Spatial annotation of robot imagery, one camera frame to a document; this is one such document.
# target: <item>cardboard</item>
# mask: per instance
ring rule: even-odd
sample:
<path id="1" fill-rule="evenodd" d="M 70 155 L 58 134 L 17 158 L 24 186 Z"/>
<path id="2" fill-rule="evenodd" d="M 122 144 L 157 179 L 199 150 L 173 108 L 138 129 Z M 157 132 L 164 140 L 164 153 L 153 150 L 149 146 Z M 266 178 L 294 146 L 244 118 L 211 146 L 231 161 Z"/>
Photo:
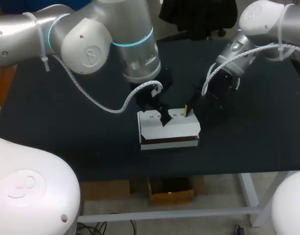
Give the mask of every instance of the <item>cardboard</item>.
<path id="1" fill-rule="evenodd" d="M 80 187 L 81 197 L 84 201 L 127 198 L 130 196 L 129 180 L 81 182 Z"/>
<path id="2" fill-rule="evenodd" d="M 8 89 L 14 77 L 16 66 L 0 70 L 0 106 L 3 105 Z"/>
<path id="3" fill-rule="evenodd" d="M 194 189 L 192 186 L 183 191 L 154 193 L 149 178 L 147 179 L 147 184 L 150 204 L 152 206 L 181 205 L 191 202 L 194 198 Z"/>
<path id="4" fill-rule="evenodd" d="M 207 195 L 208 190 L 203 175 L 189 177 L 195 195 Z"/>
<path id="5" fill-rule="evenodd" d="M 141 150 L 198 146 L 200 123 L 191 112 L 184 116 L 184 109 L 171 109 L 172 120 L 165 126 L 156 110 L 138 112 L 139 142 Z"/>

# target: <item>white box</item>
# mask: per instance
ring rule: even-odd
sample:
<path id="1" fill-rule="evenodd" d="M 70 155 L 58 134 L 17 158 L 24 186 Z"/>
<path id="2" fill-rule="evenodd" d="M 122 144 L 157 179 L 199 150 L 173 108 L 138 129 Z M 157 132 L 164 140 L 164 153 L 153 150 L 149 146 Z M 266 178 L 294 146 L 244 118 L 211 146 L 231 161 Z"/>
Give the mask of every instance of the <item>white box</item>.
<path id="1" fill-rule="evenodd" d="M 172 119 L 165 127 L 158 111 L 138 112 L 141 150 L 198 146 L 200 123 L 193 112 L 185 117 L 184 111 L 170 109 Z"/>

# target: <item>table leg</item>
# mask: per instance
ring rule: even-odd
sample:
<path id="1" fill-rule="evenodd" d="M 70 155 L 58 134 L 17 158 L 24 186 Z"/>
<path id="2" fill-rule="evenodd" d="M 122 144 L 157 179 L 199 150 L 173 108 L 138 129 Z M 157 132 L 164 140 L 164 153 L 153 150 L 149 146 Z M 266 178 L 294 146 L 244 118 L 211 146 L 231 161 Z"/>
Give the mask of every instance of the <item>table leg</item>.
<path id="1" fill-rule="evenodd" d="M 243 195 L 248 207 L 257 207 L 259 202 L 250 173 L 238 174 Z"/>
<path id="2" fill-rule="evenodd" d="M 260 213 L 257 215 L 250 215 L 250 222 L 252 227 L 261 227 L 264 225 L 268 217 L 271 215 L 272 198 L 278 186 L 290 175 L 290 171 L 280 171 L 276 175 L 272 184 L 265 192 L 262 200 L 259 202 Z"/>

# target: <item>table surface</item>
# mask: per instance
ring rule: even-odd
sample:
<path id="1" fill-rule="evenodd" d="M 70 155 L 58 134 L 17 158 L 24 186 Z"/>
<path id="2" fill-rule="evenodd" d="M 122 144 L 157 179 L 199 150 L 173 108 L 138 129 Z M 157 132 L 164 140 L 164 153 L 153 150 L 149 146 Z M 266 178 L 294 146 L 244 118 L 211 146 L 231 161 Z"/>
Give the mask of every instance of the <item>table surface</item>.
<path id="1" fill-rule="evenodd" d="M 226 43 L 158 43 L 163 66 L 173 71 L 174 85 L 164 97 L 171 108 L 184 107 L 191 85 Z M 300 79 L 289 61 L 258 58 L 229 97 L 225 118 L 201 131 L 198 147 L 144 152 L 135 102 L 121 115 L 108 114 L 78 91 L 53 58 L 49 66 L 47 73 L 39 59 L 19 64 L 0 112 L 0 137 L 60 156 L 81 181 L 300 169 Z M 113 47 L 100 71 L 76 78 L 110 108 L 120 108 L 130 92 Z"/>

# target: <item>white coiled cable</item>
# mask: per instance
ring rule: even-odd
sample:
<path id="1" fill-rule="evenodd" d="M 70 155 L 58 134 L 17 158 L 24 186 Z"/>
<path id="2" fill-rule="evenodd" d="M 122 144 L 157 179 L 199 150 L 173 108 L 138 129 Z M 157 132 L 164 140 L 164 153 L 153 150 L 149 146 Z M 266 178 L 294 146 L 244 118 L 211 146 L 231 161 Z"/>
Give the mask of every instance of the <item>white coiled cable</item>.
<path id="1" fill-rule="evenodd" d="M 210 73 L 212 72 L 212 70 L 213 70 L 213 68 L 214 68 L 215 65 L 216 65 L 216 63 L 214 63 L 214 64 L 212 64 L 212 65 L 210 66 L 210 68 L 208 69 L 207 77 L 210 76 Z"/>
<path id="2" fill-rule="evenodd" d="M 159 81 L 148 81 L 145 82 L 143 84 L 141 84 L 140 86 L 136 87 L 126 98 L 123 106 L 121 109 L 119 110 L 113 110 L 113 109 L 109 109 L 104 107 L 103 105 L 101 105 L 99 102 L 97 102 L 95 99 L 93 99 L 81 86 L 80 84 L 77 82 L 77 80 L 75 79 L 75 77 L 72 75 L 70 69 L 65 65 L 65 63 L 57 56 L 57 55 L 53 55 L 53 57 L 55 59 L 58 60 L 58 62 L 60 62 L 60 64 L 64 67 L 64 69 L 66 70 L 67 74 L 69 75 L 69 77 L 71 78 L 71 80 L 73 81 L 73 83 L 76 85 L 76 87 L 81 91 L 82 94 L 84 94 L 92 103 L 94 103 L 95 105 L 97 105 L 98 107 L 100 107 L 101 109 L 103 109 L 106 112 L 112 113 L 112 114 L 120 114 L 122 112 L 125 111 L 125 109 L 127 108 L 130 100 L 133 98 L 133 96 L 139 92 L 140 90 L 142 90 L 145 87 L 148 86 L 152 86 L 152 85 L 156 85 L 158 87 L 158 93 L 160 93 L 163 90 L 163 85 L 159 82 Z"/>
<path id="3" fill-rule="evenodd" d="M 300 47 L 298 46 L 295 46 L 295 45 L 291 45 L 291 44 L 282 44 L 282 46 L 284 48 L 289 48 L 289 49 L 294 49 L 294 50 L 298 50 L 300 51 Z M 205 94 L 207 93 L 208 91 L 208 83 L 210 82 L 210 80 L 219 72 L 219 70 L 221 70 L 223 67 L 225 67 L 227 64 L 231 63 L 232 61 L 234 60 L 237 60 L 241 57 L 244 57 L 244 56 L 247 56 L 249 54 L 253 54 L 253 53 L 256 53 L 256 52 L 259 52 L 259 51 L 263 51 L 263 50 L 267 50 L 267 49 L 272 49 L 272 48 L 279 48 L 279 44 L 273 44 L 273 45 L 267 45 L 267 46 L 262 46 L 262 47 L 258 47 L 258 48 L 255 48 L 255 49 L 252 49 L 252 50 L 249 50 L 249 51 L 246 51 L 246 52 L 243 52 L 231 59 L 229 59 L 228 61 L 222 63 L 220 66 L 218 66 L 210 75 L 207 76 L 206 78 L 206 81 L 203 85 L 203 88 L 202 88 L 202 92 L 201 92 L 201 95 L 202 96 L 205 96 Z"/>

